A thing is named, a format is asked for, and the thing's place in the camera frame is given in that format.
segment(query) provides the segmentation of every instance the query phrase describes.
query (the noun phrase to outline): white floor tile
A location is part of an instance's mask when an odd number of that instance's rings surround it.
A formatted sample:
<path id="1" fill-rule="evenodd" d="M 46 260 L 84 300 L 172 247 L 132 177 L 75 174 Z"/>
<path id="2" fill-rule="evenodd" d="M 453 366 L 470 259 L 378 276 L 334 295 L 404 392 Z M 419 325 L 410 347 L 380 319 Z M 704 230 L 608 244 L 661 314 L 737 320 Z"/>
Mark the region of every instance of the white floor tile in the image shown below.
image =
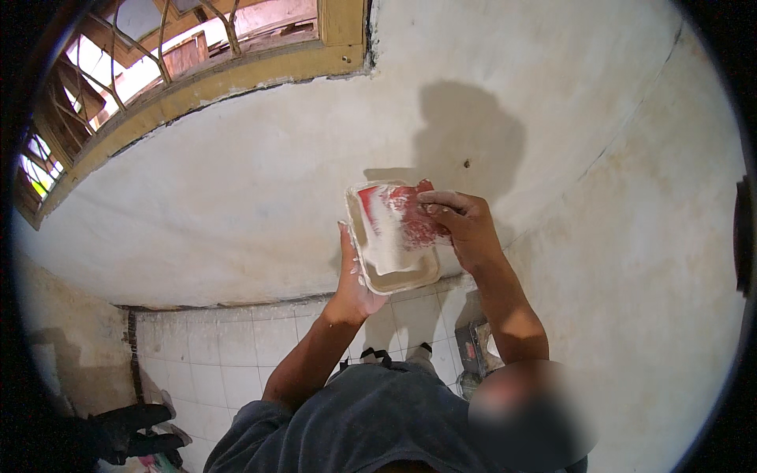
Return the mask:
<path id="1" fill-rule="evenodd" d="M 310 300 L 306 303 L 300 303 L 294 306 L 294 315 L 296 317 L 303 316 L 319 316 L 323 312 L 323 308 L 329 302 L 325 300 Z"/>
<path id="2" fill-rule="evenodd" d="M 203 438 L 217 442 L 232 426 L 229 410 L 226 407 L 198 404 L 198 412 L 203 422 Z"/>
<path id="3" fill-rule="evenodd" d="M 423 286 L 422 288 L 410 289 L 409 291 L 395 292 L 389 297 L 390 302 L 397 302 L 399 300 L 413 299 L 414 297 L 427 296 L 434 294 L 434 285 Z"/>
<path id="4" fill-rule="evenodd" d="M 477 291 L 454 288 L 437 294 L 441 316 L 448 337 L 455 336 L 455 328 L 464 327 L 473 320 L 483 319 L 481 297 Z"/>
<path id="5" fill-rule="evenodd" d="M 250 307 L 229 307 L 218 309 L 216 312 L 216 321 L 218 322 L 250 322 L 252 320 L 252 310 Z"/>
<path id="6" fill-rule="evenodd" d="M 172 398 L 195 402 L 195 385 L 192 383 L 192 368 L 189 363 L 166 360 L 168 393 Z"/>
<path id="7" fill-rule="evenodd" d="M 187 310 L 184 317 L 187 323 L 215 323 L 218 309 Z"/>
<path id="8" fill-rule="evenodd" d="M 226 405 L 239 409 L 254 400 L 260 400 L 263 389 L 260 376 L 253 366 L 222 366 L 223 386 L 226 391 Z"/>
<path id="9" fill-rule="evenodd" d="M 220 366 L 192 365 L 192 380 L 199 403 L 226 407 Z"/>
<path id="10" fill-rule="evenodd" d="M 178 449 L 179 455 L 184 460 L 182 467 L 189 473 L 202 473 L 202 468 L 210 455 L 210 447 L 204 438 L 194 435 L 190 437 L 192 437 L 192 443 Z"/>
<path id="11" fill-rule="evenodd" d="M 222 365 L 256 366 L 252 321 L 218 324 L 218 351 Z"/>
<path id="12" fill-rule="evenodd" d="M 190 363 L 219 365 L 218 334 L 215 323 L 187 322 Z"/>
<path id="13" fill-rule="evenodd" d="M 318 316 L 316 315 L 296 318 L 294 324 L 297 326 L 297 341 L 302 341 L 302 339 L 305 338 L 305 335 L 310 330 L 310 327 L 313 326 L 313 322 L 315 322 L 316 319 L 318 319 Z"/>
<path id="14" fill-rule="evenodd" d="M 452 364 L 455 367 L 455 374 L 460 376 L 463 372 L 463 361 L 460 359 L 460 349 L 457 346 L 457 339 L 455 337 L 448 338 L 450 342 L 450 352 L 452 352 Z"/>
<path id="15" fill-rule="evenodd" d="M 177 316 L 163 323 L 163 340 L 166 359 L 185 363 L 189 361 L 187 323 L 183 317 Z"/>
<path id="16" fill-rule="evenodd" d="M 368 317 L 350 343 L 350 356 L 357 358 L 368 347 L 373 350 L 397 351 L 400 340 L 394 326 L 392 307 L 385 304 L 377 313 Z"/>
<path id="17" fill-rule="evenodd" d="M 264 304 L 251 306 L 253 320 L 286 319 L 294 317 L 294 306 L 291 303 Z"/>
<path id="18" fill-rule="evenodd" d="M 455 364 L 452 360 L 450 342 L 447 340 L 435 341 L 431 344 L 431 364 L 436 369 L 439 379 L 445 384 L 452 384 L 457 380 Z"/>
<path id="19" fill-rule="evenodd" d="M 402 348 L 447 338 L 436 294 L 393 302 L 391 306 Z"/>
<path id="20" fill-rule="evenodd" d="M 261 391 L 266 390 L 266 383 L 268 382 L 268 378 L 271 376 L 271 373 L 273 373 L 274 369 L 276 369 L 275 366 L 261 366 L 257 369 L 257 371 L 260 373 Z"/>
<path id="21" fill-rule="evenodd" d="M 181 399 L 173 399 L 173 408 L 176 410 L 176 418 L 172 423 L 189 435 L 203 437 L 203 420 L 198 414 L 197 403 L 190 403 Z"/>
<path id="22" fill-rule="evenodd" d="M 153 391 L 168 389 L 168 373 L 165 361 L 147 357 L 142 357 L 139 361 L 142 363 L 142 371 L 144 372 L 142 377 L 143 386 Z"/>
<path id="23" fill-rule="evenodd" d="M 151 358 L 163 358 L 163 324 L 142 323 L 142 340 L 137 339 L 137 353 Z"/>
<path id="24" fill-rule="evenodd" d="M 276 366 L 297 345 L 294 317 L 289 319 L 254 320 L 255 349 L 260 366 Z"/>

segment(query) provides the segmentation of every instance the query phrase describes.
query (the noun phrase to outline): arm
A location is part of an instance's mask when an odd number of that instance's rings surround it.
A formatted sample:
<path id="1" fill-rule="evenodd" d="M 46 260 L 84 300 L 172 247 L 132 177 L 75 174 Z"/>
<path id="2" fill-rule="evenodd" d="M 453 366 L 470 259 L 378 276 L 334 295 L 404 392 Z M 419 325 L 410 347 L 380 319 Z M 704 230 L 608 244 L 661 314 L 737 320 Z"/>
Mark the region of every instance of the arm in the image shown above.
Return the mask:
<path id="1" fill-rule="evenodd" d="M 263 400 L 277 401 L 292 412 L 322 388 L 339 358 L 368 315 L 386 302 L 358 282 L 357 253 L 347 227 L 340 223 L 341 274 L 334 297 L 302 341 L 268 378 Z"/>
<path id="2" fill-rule="evenodd" d="M 502 254 L 486 200 L 453 191 L 427 191 L 418 200 L 446 226 L 460 265 L 481 292 L 481 308 L 505 363 L 549 359 L 547 333 Z"/>

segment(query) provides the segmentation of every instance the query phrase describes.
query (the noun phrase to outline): finger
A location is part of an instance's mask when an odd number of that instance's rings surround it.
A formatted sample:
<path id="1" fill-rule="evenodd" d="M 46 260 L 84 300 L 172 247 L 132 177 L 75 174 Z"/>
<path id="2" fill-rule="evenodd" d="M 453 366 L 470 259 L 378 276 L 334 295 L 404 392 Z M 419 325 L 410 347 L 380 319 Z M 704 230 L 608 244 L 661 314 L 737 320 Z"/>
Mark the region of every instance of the finger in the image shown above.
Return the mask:
<path id="1" fill-rule="evenodd" d="M 455 212 L 453 209 L 439 204 L 431 204 L 428 206 L 428 215 L 431 216 L 436 222 L 439 222 L 443 226 L 446 226 L 452 235 L 463 232 L 468 227 L 470 222 L 467 218 Z"/>
<path id="2" fill-rule="evenodd" d="M 357 251 L 352 245 L 352 238 L 350 237 L 350 230 L 347 227 L 347 224 L 344 222 L 338 222 L 338 224 L 339 245 L 341 246 L 341 270 L 342 272 L 350 272 L 355 266 Z"/>
<path id="3" fill-rule="evenodd" d="M 426 191 L 418 193 L 421 204 L 441 204 L 465 213 L 475 206 L 472 196 L 455 191 Z"/>

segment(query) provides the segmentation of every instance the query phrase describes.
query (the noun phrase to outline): window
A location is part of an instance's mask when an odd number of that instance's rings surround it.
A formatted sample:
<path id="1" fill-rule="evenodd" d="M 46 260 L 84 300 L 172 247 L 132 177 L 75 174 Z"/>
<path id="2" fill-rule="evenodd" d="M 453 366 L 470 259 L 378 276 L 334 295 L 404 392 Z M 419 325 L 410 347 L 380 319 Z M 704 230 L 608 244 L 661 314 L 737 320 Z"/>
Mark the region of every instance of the window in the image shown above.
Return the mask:
<path id="1" fill-rule="evenodd" d="M 39 229 L 81 179 L 162 124 L 261 86 L 361 71 L 365 25 L 366 0 L 99 2 L 43 86 L 16 206 Z"/>

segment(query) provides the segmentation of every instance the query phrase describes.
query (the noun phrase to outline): dark t-shirt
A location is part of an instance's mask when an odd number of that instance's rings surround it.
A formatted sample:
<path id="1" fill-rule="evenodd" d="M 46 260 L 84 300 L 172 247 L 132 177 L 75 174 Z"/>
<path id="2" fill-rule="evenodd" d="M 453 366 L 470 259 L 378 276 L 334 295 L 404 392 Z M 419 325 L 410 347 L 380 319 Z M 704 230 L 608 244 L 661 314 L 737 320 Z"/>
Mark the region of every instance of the dark t-shirt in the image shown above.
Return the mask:
<path id="1" fill-rule="evenodd" d="M 292 414 L 278 403 L 242 407 L 205 471 L 375 471 L 419 460 L 442 472 L 502 471 L 467 434 L 468 403 L 408 363 L 353 365 Z"/>

